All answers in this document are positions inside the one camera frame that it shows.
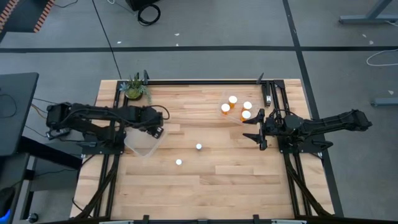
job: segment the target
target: floor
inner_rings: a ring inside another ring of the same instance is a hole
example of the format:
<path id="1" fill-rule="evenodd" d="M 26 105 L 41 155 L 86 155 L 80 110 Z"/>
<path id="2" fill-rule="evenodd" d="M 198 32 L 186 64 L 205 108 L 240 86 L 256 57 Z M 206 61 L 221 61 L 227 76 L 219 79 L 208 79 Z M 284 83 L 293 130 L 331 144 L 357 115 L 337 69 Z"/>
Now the floor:
<path id="1" fill-rule="evenodd" d="M 72 0 L 57 0 L 56 3 L 70 2 Z M 127 6 L 123 0 L 116 2 Z M 373 108 L 369 104 L 375 97 L 398 94 L 397 67 L 366 65 L 366 59 L 378 52 L 379 46 L 397 46 L 398 49 L 398 27 L 387 23 L 338 23 L 340 15 L 364 14 L 375 2 L 161 0 L 157 3 L 162 10 L 159 22 L 141 27 L 135 12 L 105 0 L 95 0 L 115 49 L 122 78 L 143 69 L 152 79 L 257 78 L 264 72 L 264 78 L 301 78 L 308 99 L 315 98 L 317 108 L 312 103 L 312 112 L 317 109 L 320 117 L 351 108 L 364 111 L 374 124 L 365 133 L 341 131 L 326 135 L 326 139 L 335 144 L 329 152 L 344 215 L 398 220 L 395 210 L 398 201 L 398 164 L 395 161 L 398 112 L 393 106 Z M 303 60 L 298 60 L 297 54 L 301 51 L 294 51 L 290 17 L 285 13 L 287 5 L 284 3 L 290 6 L 302 47 L 360 48 L 303 51 Z M 393 1 L 385 13 L 398 14 L 398 1 Z M 143 16 L 154 15 L 148 11 Z M 229 46 L 239 47 L 232 50 Z M 256 50 L 251 46 L 278 47 Z M 0 43 L 0 73 L 38 72 L 36 98 L 93 104 L 100 80 L 119 78 L 108 47 L 92 2 L 80 0 L 66 8 L 53 7 L 37 34 L 8 32 Z M 21 52 L 28 53 L 6 53 L 3 51 L 6 49 L 13 49 L 11 52 L 23 49 Z M 397 61 L 398 53 L 394 52 L 380 55 L 373 63 Z M 46 107 L 44 102 L 34 103 Z M 47 130 L 35 111 L 29 113 L 27 125 L 40 134 Z M 78 133 L 73 134 L 74 138 L 80 138 Z M 24 135 L 49 143 L 29 129 L 25 129 Z M 42 161 L 37 165 L 42 172 L 60 169 Z M 42 182 L 55 185 L 57 179 L 69 180 L 70 184 L 63 189 L 35 194 L 31 212 L 40 215 L 40 222 L 64 220 L 70 213 L 75 174 L 63 172 L 46 177 Z"/>

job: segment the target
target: transparent container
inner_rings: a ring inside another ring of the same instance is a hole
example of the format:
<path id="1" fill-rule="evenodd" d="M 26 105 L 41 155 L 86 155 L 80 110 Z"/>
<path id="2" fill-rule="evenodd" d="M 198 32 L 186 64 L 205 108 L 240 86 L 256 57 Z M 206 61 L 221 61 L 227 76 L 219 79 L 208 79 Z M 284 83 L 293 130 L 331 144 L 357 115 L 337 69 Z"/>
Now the transparent container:
<path id="1" fill-rule="evenodd" d="M 149 157 L 156 151 L 167 135 L 165 126 L 163 128 L 163 133 L 158 139 L 138 129 L 126 128 L 124 145 L 133 150 L 138 156 Z"/>
<path id="2" fill-rule="evenodd" d="M 223 105 L 225 103 L 228 104 L 228 99 L 230 96 L 236 96 L 238 98 L 238 102 L 236 102 L 234 108 L 231 108 L 227 114 L 223 114 L 221 111 L 221 105 Z M 251 114 L 249 119 L 255 118 L 259 112 L 259 109 L 261 108 L 260 105 L 258 105 L 256 102 L 253 102 L 252 98 L 250 98 L 248 96 L 244 96 L 244 95 L 239 94 L 234 91 L 224 91 L 223 92 L 223 94 L 221 95 L 220 101 L 218 103 L 218 107 L 217 107 L 218 114 L 220 116 L 224 117 L 225 119 L 228 119 L 236 124 L 247 125 L 241 121 L 243 103 L 246 101 L 248 101 L 252 104 L 252 108 L 250 110 L 248 110 Z"/>

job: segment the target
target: wooden tabletop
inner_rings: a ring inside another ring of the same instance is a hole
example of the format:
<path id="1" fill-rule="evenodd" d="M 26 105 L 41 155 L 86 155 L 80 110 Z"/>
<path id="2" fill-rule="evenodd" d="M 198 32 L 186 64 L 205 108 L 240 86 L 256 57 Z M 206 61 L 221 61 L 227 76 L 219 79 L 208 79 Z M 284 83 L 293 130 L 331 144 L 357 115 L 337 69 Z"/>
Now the wooden tabletop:
<path id="1" fill-rule="evenodd" d="M 112 107 L 116 82 L 101 82 L 96 106 Z M 301 81 L 288 79 L 285 85 L 292 112 L 309 118 Z M 126 148 L 119 163 L 113 220 L 141 220 L 143 215 L 153 220 L 252 219 L 253 214 L 260 218 L 294 217 L 276 138 L 267 137 L 268 148 L 260 151 L 254 141 L 242 135 L 258 133 L 258 127 L 242 126 L 219 113 L 225 91 L 263 107 L 259 85 L 156 85 L 150 91 L 152 104 L 170 111 L 171 118 L 165 121 L 167 135 L 150 157 L 139 157 Z M 146 99 L 130 104 L 145 105 Z M 273 108 L 273 104 L 265 108 L 266 114 Z M 96 124 L 108 125 L 104 121 Z M 197 143 L 202 144 L 201 151 L 196 150 Z M 324 209 L 333 213 L 321 160 L 310 154 L 301 158 L 307 187 Z M 181 166 L 176 165 L 177 159 L 183 161 Z M 81 169 L 77 205 L 84 207 L 96 192 L 102 161 L 103 156 L 97 155 Z M 303 214 L 301 193 L 296 189 Z M 106 192 L 101 214 L 107 198 Z M 71 217 L 79 212 L 73 206 Z"/>

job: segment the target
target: plant pot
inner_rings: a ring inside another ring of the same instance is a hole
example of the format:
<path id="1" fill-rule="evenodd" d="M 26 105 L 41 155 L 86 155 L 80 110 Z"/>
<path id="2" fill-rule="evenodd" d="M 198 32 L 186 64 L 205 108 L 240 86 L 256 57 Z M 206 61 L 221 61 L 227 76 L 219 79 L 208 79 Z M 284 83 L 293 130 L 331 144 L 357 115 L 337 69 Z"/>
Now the plant pot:
<path id="1" fill-rule="evenodd" d="M 141 93 L 141 94 L 140 94 L 139 96 L 137 96 L 137 97 L 130 97 L 130 96 L 128 95 L 127 92 L 125 92 L 124 95 L 125 95 L 127 98 L 129 98 L 129 100 L 132 100 L 132 101 L 139 101 L 139 100 L 141 100 L 141 98 L 142 98 L 142 96 L 143 96 L 143 93 Z"/>

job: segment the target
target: desk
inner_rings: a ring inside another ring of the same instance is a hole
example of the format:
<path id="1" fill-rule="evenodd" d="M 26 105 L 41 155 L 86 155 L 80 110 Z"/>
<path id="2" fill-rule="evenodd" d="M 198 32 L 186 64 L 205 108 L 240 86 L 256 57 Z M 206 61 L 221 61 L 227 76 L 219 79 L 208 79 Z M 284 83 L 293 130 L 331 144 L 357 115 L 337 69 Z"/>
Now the desk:
<path id="1" fill-rule="evenodd" d="M 148 158 L 137 157 L 130 149 L 121 155 L 112 220 L 142 220 L 143 215 L 150 215 L 151 220 L 251 219 L 253 214 L 261 219 L 294 217 L 284 159 L 276 139 L 267 137 L 268 149 L 260 151 L 254 141 L 242 136 L 243 132 L 258 133 L 255 125 L 241 126 L 218 113 L 220 97 L 226 90 L 264 106 L 260 85 L 150 82 L 153 105 L 163 105 L 170 111 L 171 118 L 165 121 L 168 135 Z M 309 118 L 301 81 L 284 82 L 291 111 Z M 101 82 L 96 106 L 113 105 L 116 85 L 116 80 Z M 274 106 L 265 109 L 269 114 Z M 195 149 L 197 143 L 202 144 L 201 151 Z M 307 187 L 325 210 L 333 213 L 321 160 L 310 154 L 301 154 L 301 158 Z M 183 164 L 177 166 L 176 159 Z M 98 188 L 102 162 L 103 156 L 97 155 L 82 167 L 75 193 L 77 205 L 84 207 Z M 303 213 L 301 194 L 297 192 Z M 107 198 L 105 193 L 100 215 L 104 215 Z M 73 207 L 71 217 L 79 212 Z"/>
<path id="2" fill-rule="evenodd" d="M 0 190 L 13 186 L 16 194 L 11 205 L 12 222 L 24 179 L 33 180 L 28 170 L 29 156 L 49 160 L 72 169 L 79 169 L 81 159 L 22 136 L 32 103 L 39 74 L 20 73 L 0 75 Z M 29 190 L 20 219 L 26 219 L 33 197 Z"/>

